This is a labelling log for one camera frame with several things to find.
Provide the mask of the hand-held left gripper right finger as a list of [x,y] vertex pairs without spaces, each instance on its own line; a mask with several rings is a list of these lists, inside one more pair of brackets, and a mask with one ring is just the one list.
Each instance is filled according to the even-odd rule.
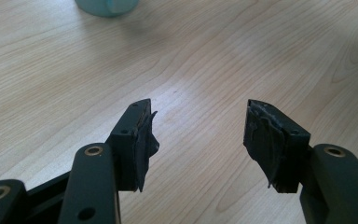
[[296,193],[310,133],[274,105],[250,99],[243,145],[279,193]]

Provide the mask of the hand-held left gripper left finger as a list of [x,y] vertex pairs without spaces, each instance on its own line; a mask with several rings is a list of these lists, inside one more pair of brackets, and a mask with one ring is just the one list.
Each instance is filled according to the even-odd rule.
[[106,140],[113,150],[117,189],[142,191],[149,159],[158,152],[159,142],[152,132],[151,100],[128,106]]

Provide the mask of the light blue cup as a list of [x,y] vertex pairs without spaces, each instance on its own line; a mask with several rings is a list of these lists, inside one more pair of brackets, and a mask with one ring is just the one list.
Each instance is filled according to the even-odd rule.
[[75,0],[83,11],[99,17],[115,17],[132,11],[139,0]]

